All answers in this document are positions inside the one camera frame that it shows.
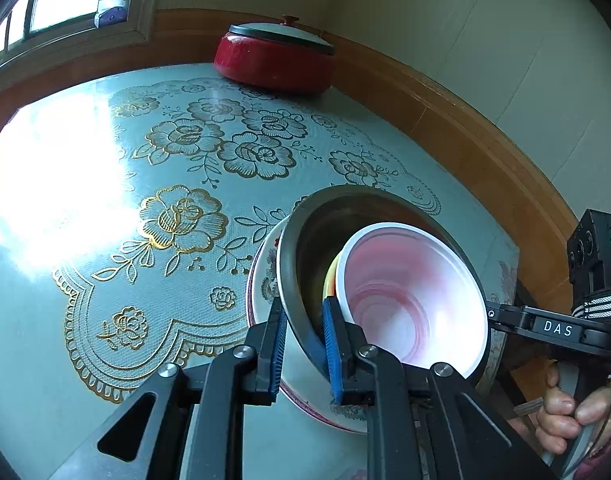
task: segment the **yellow bowl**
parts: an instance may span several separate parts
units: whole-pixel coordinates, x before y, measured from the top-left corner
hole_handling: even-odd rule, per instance
[[[339,258],[341,257],[341,251],[332,260],[328,272],[325,274],[325,280],[323,282],[323,299],[328,296],[334,296],[337,291],[337,267],[339,266]]]

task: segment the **table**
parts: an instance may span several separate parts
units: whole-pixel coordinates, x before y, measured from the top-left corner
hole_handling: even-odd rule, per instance
[[[326,186],[386,189],[433,215],[487,297],[518,250],[393,126],[331,89],[287,98],[208,64],[110,76],[21,109],[0,134],[0,450],[43,479],[164,362],[244,339],[250,260]],[[503,347],[495,335],[487,381]],[[245,478],[358,479],[365,438],[280,396],[246,410]]]

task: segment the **pot lid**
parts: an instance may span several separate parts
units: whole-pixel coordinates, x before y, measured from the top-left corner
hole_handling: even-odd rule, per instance
[[[296,44],[317,50],[324,54],[334,54],[334,46],[311,32],[292,27],[298,21],[294,16],[283,16],[283,23],[245,23],[231,25],[230,32],[249,38],[276,41],[277,43]]]

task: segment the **human hand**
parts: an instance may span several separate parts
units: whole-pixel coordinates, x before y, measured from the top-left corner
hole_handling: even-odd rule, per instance
[[[546,380],[548,390],[543,396],[543,406],[537,413],[536,437],[541,446],[554,454],[564,453],[567,440],[578,436],[582,426],[602,421],[609,415],[605,430],[594,449],[599,450],[604,446],[611,437],[611,413],[608,414],[611,387],[599,388],[576,407],[573,397],[558,387],[559,368],[556,363],[548,367]],[[598,424],[597,431],[602,426],[603,422]]]

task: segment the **wooden baseboard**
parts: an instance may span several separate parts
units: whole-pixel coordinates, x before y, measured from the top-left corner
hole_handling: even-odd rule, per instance
[[[28,103],[139,68],[207,62],[231,23],[266,20],[223,10],[159,10],[152,41],[82,56],[0,93],[0,130]],[[565,242],[577,219],[553,184],[494,124],[414,69],[332,34],[334,86],[423,147],[476,196],[521,250],[519,279],[542,308],[569,313]]]

